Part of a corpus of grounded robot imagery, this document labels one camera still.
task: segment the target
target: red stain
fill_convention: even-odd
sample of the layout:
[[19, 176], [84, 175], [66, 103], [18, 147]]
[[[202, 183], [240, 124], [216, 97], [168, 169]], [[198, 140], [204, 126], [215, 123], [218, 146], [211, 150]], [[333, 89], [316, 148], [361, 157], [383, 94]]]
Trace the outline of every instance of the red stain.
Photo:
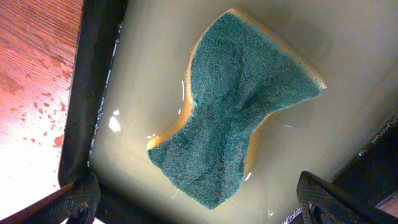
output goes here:
[[62, 101], [61, 101], [61, 106], [62, 106], [61, 111], [66, 111], [67, 110], [67, 107], [62, 103]]
[[62, 76], [65, 78], [66, 81], [69, 81], [72, 77], [72, 72], [62, 70]]
[[56, 137], [54, 139], [54, 145], [52, 145], [53, 147], [58, 147], [61, 148], [62, 147], [62, 140], [63, 140], [63, 135]]
[[18, 90], [24, 90], [25, 88], [20, 85], [15, 79], [7, 75], [6, 72], [0, 73], [0, 87], [15, 96]]

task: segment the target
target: dark metal frame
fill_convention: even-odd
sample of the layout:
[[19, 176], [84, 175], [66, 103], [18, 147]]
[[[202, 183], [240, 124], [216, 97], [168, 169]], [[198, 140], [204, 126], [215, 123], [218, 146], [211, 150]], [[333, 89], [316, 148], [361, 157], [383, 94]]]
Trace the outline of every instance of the dark metal frame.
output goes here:
[[[80, 180], [90, 173], [88, 159], [91, 140], [111, 66], [114, 44], [118, 38], [118, 25], [123, 21], [127, 1], [84, 2], [58, 173], [61, 187]], [[376, 205], [393, 193], [398, 183], [396, 132], [395, 128], [394, 134], [391, 134], [391, 131], [379, 141], [380, 143], [370, 145], [368, 153], [354, 158], [347, 168], [336, 176], [333, 183], [360, 202], [370, 205]], [[165, 222], [102, 183], [99, 183], [99, 187], [101, 200], [96, 217], [105, 223]]]

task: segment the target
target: scrub sponge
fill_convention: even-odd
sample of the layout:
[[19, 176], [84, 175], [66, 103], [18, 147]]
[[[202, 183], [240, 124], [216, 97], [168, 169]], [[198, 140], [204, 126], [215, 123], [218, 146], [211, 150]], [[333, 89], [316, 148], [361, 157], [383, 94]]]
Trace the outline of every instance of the scrub sponge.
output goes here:
[[250, 137], [262, 120], [326, 87], [293, 50], [235, 9], [195, 46], [187, 85], [181, 128], [149, 146], [148, 155], [171, 183], [209, 209], [241, 186]]

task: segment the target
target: wood grain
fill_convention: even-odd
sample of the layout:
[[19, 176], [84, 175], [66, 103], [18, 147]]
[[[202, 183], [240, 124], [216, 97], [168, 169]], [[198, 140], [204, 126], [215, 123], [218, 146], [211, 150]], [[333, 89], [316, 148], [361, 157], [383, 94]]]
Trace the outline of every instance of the wood grain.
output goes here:
[[[59, 189], [82, 4], [0, 1], [0, 170], [8, 170], [0, 172], [6, 180], [1, 205], [7, 205], [0, 207], [0, 219]], [[20, 195], [21, 183], [30, 181], [39, 188]], [[15, 195], [12, 206], [7, 198]]]

